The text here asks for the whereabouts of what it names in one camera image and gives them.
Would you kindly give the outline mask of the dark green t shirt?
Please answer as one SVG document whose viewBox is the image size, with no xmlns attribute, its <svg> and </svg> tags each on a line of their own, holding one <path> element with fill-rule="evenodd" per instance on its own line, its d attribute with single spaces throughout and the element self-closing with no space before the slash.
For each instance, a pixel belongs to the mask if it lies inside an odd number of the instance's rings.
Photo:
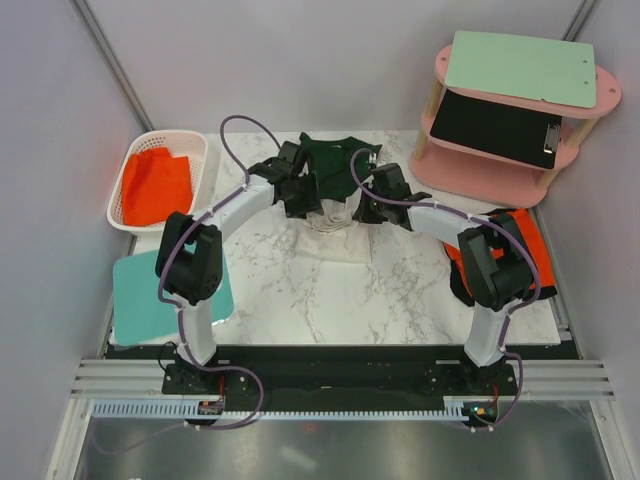
<svg viewBox="0 0 640 480">
<path fill-rule="evenodd" d="M 355 170 L 360 180 L 365 180 L 372 169 L 369 151 L 378 155 L 382 145 L 369 144 L 354 137 L 341 140 L 316 140 L 307 133 L 299 135 L 300 146 L 312 157 L 313 171 L 318 182 L 321 200 L 345 203 L 358 187 L 351 173 L 351 158 L 360 149 L 365 149 L 355 161 Z"/>
</svg>

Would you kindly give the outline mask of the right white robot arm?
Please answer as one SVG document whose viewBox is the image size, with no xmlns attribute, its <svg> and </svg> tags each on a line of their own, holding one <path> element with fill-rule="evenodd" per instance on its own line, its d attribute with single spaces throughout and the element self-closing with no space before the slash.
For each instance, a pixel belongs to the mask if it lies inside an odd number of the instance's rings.
<svg viewBox="0 0 640 480">
<path fill-rule="evenodd" d="M 469 362 L 458 368 L 467 392 L 483 392 L 494 381 L 491 367 L 506 355 L 505 340 L 512 314 L 537 301 L 538 267 L 509 215 L 488 217 L 459 210 L 426 192 L 414 193 L 397 164 L 351 175 L 362 192 L 357 217 L 363 223 L 391 223 L 430 235 L 455 247 L 474 300 L 474 314 L 464 351 Z"/>
</svg>

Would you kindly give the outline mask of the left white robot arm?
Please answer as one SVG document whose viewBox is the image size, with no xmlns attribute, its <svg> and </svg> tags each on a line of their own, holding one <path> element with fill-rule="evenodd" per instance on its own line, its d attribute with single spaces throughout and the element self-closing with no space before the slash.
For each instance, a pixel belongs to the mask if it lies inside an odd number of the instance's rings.
<svg viewBox="0 0 640 480">
<path fill-rule="evenodd" d="M 174 212 L 165 222 L 155 265 L 157 296 L 174 307 L 178 353 L 190 363 L 184 379 L 198 393 L 211 392 L 220 378 L 209 361 L 216 353 L 211 317 L 213 295 L 224 279 L 224 243 L 277 203 L 292 218 L 321 211 L 312 154 L 288 141 L 276 156 L 246 169 L 240 185 L 218 203 L 194 214 Z"/>
</svg>

